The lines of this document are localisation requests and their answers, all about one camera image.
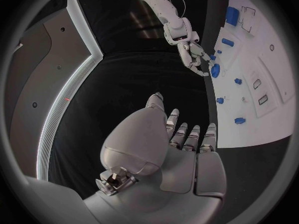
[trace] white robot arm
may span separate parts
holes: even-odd
[[[199,71],[196,67],[201,64],[200,57],[213,66],[210,57],[203,48],[196,44],[199,36],[192,31],[189,20],[177,15],[174,5],[168,0],[143,0],[154,11],[163,24],[164,35],[170,45],[177,45],[179,54],[185,67],[201,76],[208,76],[208,73]]]

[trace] blue object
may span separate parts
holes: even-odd
[[[223,98],[217,98],[216,102],[217,102],[217,103],[220,103],[220,104],[223,104],[224,99],[223,99]]]
[[[226,10],[226,22],[236,26],[238,23],[238,18],[239,18],[239,11],[235,9],[234,7],[229,6]]]
[[[212,77],[217,78],[220,73],[220,66],[219,64],[214,64],[214,66],[211,69]]]
[[[242,80],[241,80],[241,79],[238,79],[238,78],[236,78],[236,79],[235,79],[235,83],[240,85],[240,84],[242,84]]]
[[[246,122],[246,119],[244,119],[244,118],[236,118],[235,119],[236,124],[242,124],[242,123],[245,123],[245,122]]]
[[[216,60],[216,56],[214,56],[214,55],[210,55],[210,58],[211,58],[212,61]]]
[[[225,38],[222,39],[222,43],[223,43],[223,44],[226,44],[226,45],[229,45],[229,46],[231,46],[231,47],[234,46],[234,42],[233,42],[233,41],[230,41],[230,40],[225,39]]]

